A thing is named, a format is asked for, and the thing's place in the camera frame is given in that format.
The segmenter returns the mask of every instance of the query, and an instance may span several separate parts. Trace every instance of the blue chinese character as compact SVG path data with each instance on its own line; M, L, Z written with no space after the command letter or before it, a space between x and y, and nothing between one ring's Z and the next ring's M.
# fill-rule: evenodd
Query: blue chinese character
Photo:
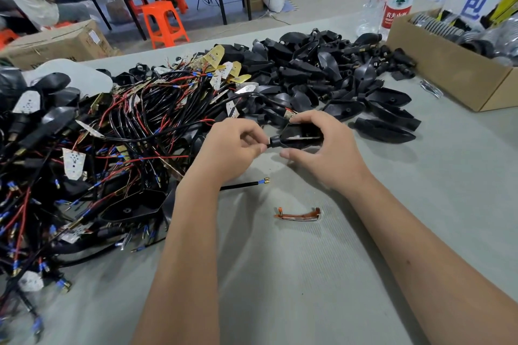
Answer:
M467 0L464 8L461 11L461 15L464 15L470 19L479 19L479 13L486 1L487 0Z

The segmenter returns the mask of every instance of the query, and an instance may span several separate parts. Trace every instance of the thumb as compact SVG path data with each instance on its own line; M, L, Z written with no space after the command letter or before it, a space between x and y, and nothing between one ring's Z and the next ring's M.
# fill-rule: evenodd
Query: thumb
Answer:
M290 161L295 161L302 165L308 165L314 154L299 149L282 149L279 155Z
M255 158L259 157L262 153L266 151L266 145L262 143L258 143L255 145L250 145L250 147L245 148L249 156L251 157L251 160L254 160Z

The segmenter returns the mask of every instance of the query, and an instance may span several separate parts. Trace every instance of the pile of wires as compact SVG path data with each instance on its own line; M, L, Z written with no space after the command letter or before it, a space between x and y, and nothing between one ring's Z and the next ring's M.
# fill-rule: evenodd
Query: pile of wires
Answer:
M50 282L68 291L62 268L125 249L136 235L143 241L133 252L162 241L178 181L211 126L227 117L283 128L309 109L339 120L371 109L381 119L378 135L386 130L392 142L410 140L397 125L420 123L398 108L411 99L383 88L377 77L385 71L411 77L415 63L379 40L370 33L352 43L314 29L255 41L251 49L216 45L173 65L138 64L112 77L110 93L88 98L65 74L28 85L17 69L0 69L0 270L7 279L0 313L18 299L39 339L42 318L25 292Z

